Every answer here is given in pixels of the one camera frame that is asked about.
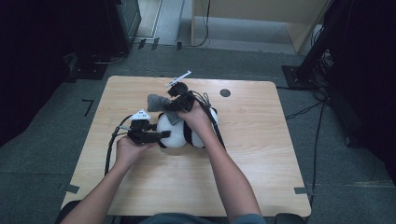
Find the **right hand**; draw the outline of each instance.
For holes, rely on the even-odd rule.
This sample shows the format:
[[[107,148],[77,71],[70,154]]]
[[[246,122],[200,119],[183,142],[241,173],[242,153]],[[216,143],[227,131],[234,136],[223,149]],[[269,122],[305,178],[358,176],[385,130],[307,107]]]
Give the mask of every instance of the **right hand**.
[[[198,133],[198,135],[210,130],[213,132],[212,122],[197,101],[194,102],[190,112],[178,111],[177,114],[181,119],[184,119],[189,127]]]
[[[143,152],[157,146],[157,143],[137,145],[128,136],[123,136],[117,141],[116,165],[126,169],[139,161]]]

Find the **table surface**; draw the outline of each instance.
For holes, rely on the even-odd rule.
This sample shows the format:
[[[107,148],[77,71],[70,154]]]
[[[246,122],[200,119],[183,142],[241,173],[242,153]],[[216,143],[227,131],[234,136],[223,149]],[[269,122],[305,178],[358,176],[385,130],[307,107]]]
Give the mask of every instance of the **table surface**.
[[[103,178],[107,146],[122,119],[147,109],[147,96],[165,97],[171,78],[111,77],[81,151],[63,206],[82,200]],[[218,110],[219,129],[230,156],[244,172],[264,216],[293,213],[309,216],[304,188],[276,86],[265,81],[184,78],[190,90],[209,95]],[[229,97],[219,92],[227,89]],[[156,123],[159,113],[150,113]],[[110,167],[116,156],[112,153]],[[110,215],[151,216],[179,212],[202,217],[224,217],[210,162],[202,148],[155,147],[124,177],[109,209]]]

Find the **black cable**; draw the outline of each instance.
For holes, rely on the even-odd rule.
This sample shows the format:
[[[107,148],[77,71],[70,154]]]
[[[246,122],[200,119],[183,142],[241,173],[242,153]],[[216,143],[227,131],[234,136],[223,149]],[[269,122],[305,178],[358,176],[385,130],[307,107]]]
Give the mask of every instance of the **black cable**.
[[[316,104],[314,104],[314,105],[311,105],[311,106],[309,106],[309,107],[307,107],[307,108],[304,108],[304,109],[300,110],[299,112],[297,112],[297,113],[295,113],[295,114],[287,115],[287,116],[285,117],[285,119],[286,119],[286,120],[288,120],[288,119],[294,119],[295,117],[297,117],[297,116],[299,116],[299,115],[306,114],[309,110],[311,110],[312,108],[314,108],[314,107],[317,106],[317,105],[320,105],[321,103],[322,103],[322,102],[319,102],[319,103],[316,103]]]
[[[313,91],[312,89],[290,88],[290,87],[276,87],[278,90],[287,91]]]
[[[122,59],[124,59],[125,58],[125,56],[126,56],[126,53],[123,53],[123,55],[118,59],[118,60],[116,60],[116,61],[114,61],[114,62],[94,62],[94,63],[97,63],[97,64],[113,64],[113,63],[119,63],[120,61],[122,61]]]
[[[210,121],[212,122],[213,128],[215,129],[215,133],[218,136],[218,139],[219,139],[221,145],[224,147],[225,150],[227,150],[225,145],[224,145],[224,142],[222,140],[222,137],[221,137],[221,133],[220,133],[220,130],[219,130],[219,125],[216,122],[216,120],[213,118],[212,113],[210,111],[211,104],[209,102],[209,96],[207,95],[207,93],[204,93],[204,96],[203,96],[203,95],[201,95],[200,93],[198,93],[196,91],[191,91],[191,92],[197,94],[197,96],[196,96],[194,94],[191,94],[189,91],[181,91],[181,92],[185,93],[185,94],[188,94],[189,96],[194,98],[199,103],[201,108],[205,111],[205,113],[209,117]]]
[[[309,204],[312,207],[312,202],[314,201],[314,196],[315,196],[315,190],[316,190],[316,184],[317,184],[317,159],[318,159],[318,138],[319,138],[319,131],[320,131],[320,126],[321,126],[321,121],[323,117],[323,110],[324,106],[326,105],[326,102],[322,102],[322,108],[320,109],[320,116],[319,116],[319,122],[318,122],[318,127],[317,127],[317,134],[315,137],[315,144],[314,144],[314,174],[312,177],[312,195],[311,199],[309,200]]]
[[[201,44],[199,44],[199,45],[192,45],[192,46],[190,46],[190,47],[193,47],[193,48],[201,47],[201,46],[207,41],[207,39],[209,38],[209,24],[208,24],[208,22],[209,22],[209,12],[210,12],[210,0],[209,0],[209,2],[207,3],[206,24],[204,23],[204,26],[205,26],[205,28],[206,28],[206,35],[205,35],[205,38],[204,38],[204,40],[201,42]]]
[[[120,126],[122,126],[122,124],[125,122],[125,120],[127,120],[131,116],[132,115],[130,115],[130,116],[126,117],[125,119],[123,119],[122,122],[120,123],[120,125],[117,126],[116,129],[114,130],[114,133],[111,134],[111,139],[110,139],[110,142],[108,143],[108,149],[107,149],[105,175],[107,175],[107,173],[108,173],[108,169],[109,169],[109,165],[110,165],[110,158],[111,158],[111,151],[113,150],[114,140],[116,139],[117,136],[119,136],[121,134],[125,134],[125,133],[120,133],[119,134]]]

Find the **black equipment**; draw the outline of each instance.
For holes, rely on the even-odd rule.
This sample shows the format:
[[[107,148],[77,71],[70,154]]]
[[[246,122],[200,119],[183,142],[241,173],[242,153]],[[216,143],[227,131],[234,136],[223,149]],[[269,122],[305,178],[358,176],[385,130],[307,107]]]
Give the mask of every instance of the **black equipment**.
[[[162,138],[168,138],[171,135],[170,131],[161,133],[149,133],[150,130],[156,131],[157,124],[150,124],[148,119],[132,120],[130,130],[128,130],[128,137],[136,144],[155,143]]]
[[[128,54],[141,22],[137,0],[72,0],[60,12],[78,56],[71,78],[102,79],[112,57]]]
[[[177,97],[171,104],[166,105],[165,109],[171,111],[186,111],[190,112],[194,105],[195,97],[192,91],[183,82],[178,82],[168,91],[168,94],[172,97]]]
[[[325,81],[346,144],[370,149],[396,184],[395,6],[392,0],[333,1],[304,62],[291,68],[294,73],[283,68],[291,88],[318,77]]]

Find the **cable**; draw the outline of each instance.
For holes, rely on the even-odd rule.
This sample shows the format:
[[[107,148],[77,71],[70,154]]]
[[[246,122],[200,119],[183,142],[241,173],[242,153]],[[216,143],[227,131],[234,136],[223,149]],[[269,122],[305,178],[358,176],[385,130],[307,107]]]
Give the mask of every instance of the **cable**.
[[[199,45],[191,45],[189,47],[193,47],[193,48],[198,48],[201,47],[209,38],[209,12],[210,12],[210,0],[207,3],[207,11],[206,11],[206,22],[204,22],[204,27],[206,28],[206,35],[204,37],[204,40],[201,42],[201,44]]]
[[[111,134],[111,139],[110,139],[110,142],[108,143],[108,149],[107,149],[105,175],[107,175],[107,173],[108,173],[108,168],[109,168],[109,165],[110,165],[110,158],[111,158],[111,151],[113,150],[114,140],[116,139],[117,136],[119,136],[121,134],[125,134],[125,133],[119,133],[120,126],[122,126],[123,123],[125,122],[125,120],[127,120],[131,116],[132,115],[130,115],[130,116],[126,117],[125,119],[123,119],[122,122],[120,123],[120,125],[117,126],[116,129],[114,130],[114,133]]]
[[[322,12],[327,8],[327,6],[330,6],[332,4],[332,1],[330,2],[329,5],[325,5],[322,10],[320,11],[320,15],[322,15]],[[317,42],[317,35],[320,35],[323,32],[324,26],[322,25],[322,27],[320,27],[320,30],[317,31],[317,33],[315,34],[314,37],[314,32],[311,33],[311,47],[315,44],[315,42]]]
[[[299,116],[299,115],[306,114],[309,110],[311,110],[312,108],[314,108],[314,107],[317,106],[317,105],[320,105],[321,103],[322,103],[322,102],[319,102],[319,103],[317,103],[317,104],[311,105],[311,106],[309,106],[309,107],[307,107],[307,108],[304,108],[304,109],[300,110],[299,112],[297,112],[297,113],[295,113],[295,114],[287,115],[287,116],[285,117],[285,119],[286,119],[286,120],[288,120],[288,119],[294,119],[295,117],[297,117],[297,116]]]
[[[205,111],[205,113],[209,117],[210,121],[212,122],[213,128],[215,129],[215,133],[218,136],[218,139],[219,139],[221,145],[224,147],[225,150],[227,150],[225,145],[224,145],[224,142],[222,140],[222,137],[221,137],[221,133],[220,133],[220,130],[219,130],[219,125],[216,122],[216,120],[213,118],[212,112],[210,111],[211,104],[209,102],[209,96],[207,95],[207,93],[205,92],[204,96],[203,96],[203,95],[201,95],[200,93],[198,93],[196,91],[191,91],[191,92],[195,93],[197,95],[191,94],[189,91],[181,91],[181,92],[185,93],[185,94],[188,94],[189,96],[194,98],[199,103],[201,108]]]
[[[98,64],[113,64],[113,63],[119,63],[120,61],[122,61],[122,59],[124,59],[126,56],[126,53],[124,53],[122,55],[122,57],[118,60],[116,60],[115,62],[108,62],[108,63],[101,63],[101,62],[94,62],[94,63],[98,63]]]
[[[276,87],[278,90],[287,90],[287,91],[312,91],[312,89],[299,89],[299,88],[290,88],[290,87]]]
[[[316,190],[316,184],[317,184],[317,159],[318,159],[318,137],[319,137],[319,131],[320,131],[320,126],[321,126],[321,121],[323,117],[323,110],[324,106],[326,105],[326,102],[322,102],[322,108],[320,109],[320,116],[319,116],[319,122],[318,122],[318,127],[317,127],[317,134],[315,137],[315,144],[314,144],[314,174],[312,177],[312,195],[309,200],[309,204],[312,207],[312,203],[314,201],[314,196],[315,196],[315,190]]]

